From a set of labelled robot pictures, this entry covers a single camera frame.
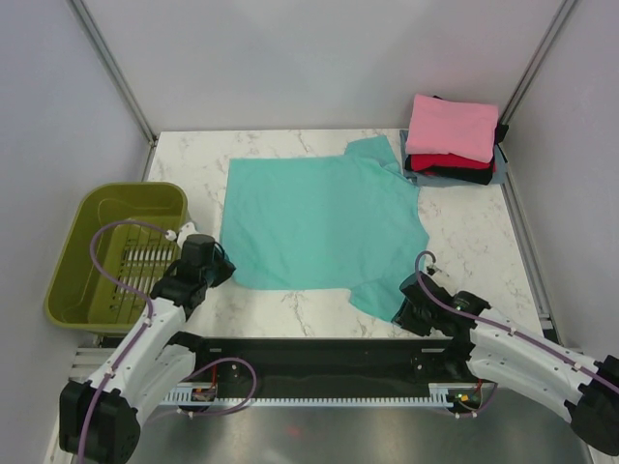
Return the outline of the teal t-shirt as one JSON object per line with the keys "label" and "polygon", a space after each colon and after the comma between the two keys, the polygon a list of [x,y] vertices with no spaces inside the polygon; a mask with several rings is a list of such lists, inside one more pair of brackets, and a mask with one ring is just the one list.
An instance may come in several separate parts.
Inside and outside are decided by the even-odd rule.
{"label": "teal t-shirt", "polygon": [[233,159],[221,244],[244,287],[347,289],[352,305],[390,322],[428,245],[419,192],[386,136],[337,156]]}

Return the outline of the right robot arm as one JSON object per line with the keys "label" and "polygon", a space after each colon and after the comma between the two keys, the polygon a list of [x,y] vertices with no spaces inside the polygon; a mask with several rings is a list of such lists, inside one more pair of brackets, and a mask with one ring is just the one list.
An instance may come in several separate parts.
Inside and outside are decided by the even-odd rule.
{"label": "right robot arm", "polygon": [[412,275],[399,288],[404,300],[393,321],[413,334],[433,330],[451,338],[443,356],[454,380],[471,374],[545,406],[587,445],[618,453],[618,360],[603,361],[562,347],[510,321],[467,291],[450,294],[429,275]]}

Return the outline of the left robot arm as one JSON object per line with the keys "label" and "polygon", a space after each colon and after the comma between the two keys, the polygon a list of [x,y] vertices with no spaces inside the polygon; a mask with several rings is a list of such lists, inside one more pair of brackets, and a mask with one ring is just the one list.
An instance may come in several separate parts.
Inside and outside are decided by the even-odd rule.
{"label": "left robot arm", "polygon": [[234,265],[217,241],[191,233],[180,256],[155,283],[146,307],[110,357],[85,381],[69,382],[59,399],[58,442],[78,460],[125,463],[163,398],[189,377],[201,380],[212,357],[176,341],[206,292],[231,278]]}

